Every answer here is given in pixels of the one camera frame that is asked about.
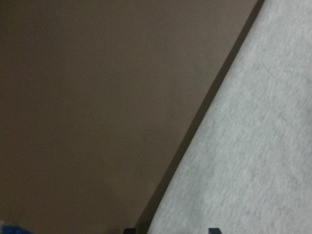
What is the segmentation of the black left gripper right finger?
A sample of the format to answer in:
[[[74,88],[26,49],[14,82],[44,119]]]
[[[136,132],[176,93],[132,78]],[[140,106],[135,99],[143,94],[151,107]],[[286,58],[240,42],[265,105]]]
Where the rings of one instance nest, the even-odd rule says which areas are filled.
[[[209,228],[208,234],[221,234],[221,230],[219,228]]]

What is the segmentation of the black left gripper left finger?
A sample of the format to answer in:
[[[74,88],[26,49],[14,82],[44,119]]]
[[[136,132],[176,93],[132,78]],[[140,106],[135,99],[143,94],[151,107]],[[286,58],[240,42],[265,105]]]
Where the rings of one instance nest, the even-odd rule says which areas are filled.
[[[124,229],[123,234],[136,234],[136,228],[126,228]]]

